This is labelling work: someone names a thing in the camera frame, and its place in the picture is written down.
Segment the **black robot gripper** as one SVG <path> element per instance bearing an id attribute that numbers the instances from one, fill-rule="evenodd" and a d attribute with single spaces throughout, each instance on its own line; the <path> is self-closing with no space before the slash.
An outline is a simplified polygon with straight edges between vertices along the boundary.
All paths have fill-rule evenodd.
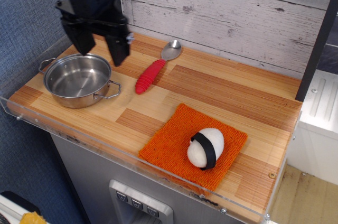
<path id="1" fill-rule="evenodd" d="M 122 38 L 110 36 L 102 29 L 96 20 L 99 12 L 100 0 L 65 0 L 58 1 L 55 7 L 61 12 L 63 28 L 82 55 L 89 53 L 96 45 L 93 34 L 105 37 L 114 66 L 120 66 L 130 54 L 128 42 L 134 40 L 131 32 Z"/>

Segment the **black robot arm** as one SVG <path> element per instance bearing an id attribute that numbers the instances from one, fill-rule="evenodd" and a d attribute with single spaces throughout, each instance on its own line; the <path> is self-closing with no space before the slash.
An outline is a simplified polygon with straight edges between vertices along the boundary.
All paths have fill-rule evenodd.
<path id="1" fill-rule="evenodd" d="M 94 35 L 105 38 L 115 66 L 120 66 L 130 54 L 134 39 L 123 15 L 121 0 L 57 1 L 61 23 L 77 51 L 86 55 L 96 45 Z"/>

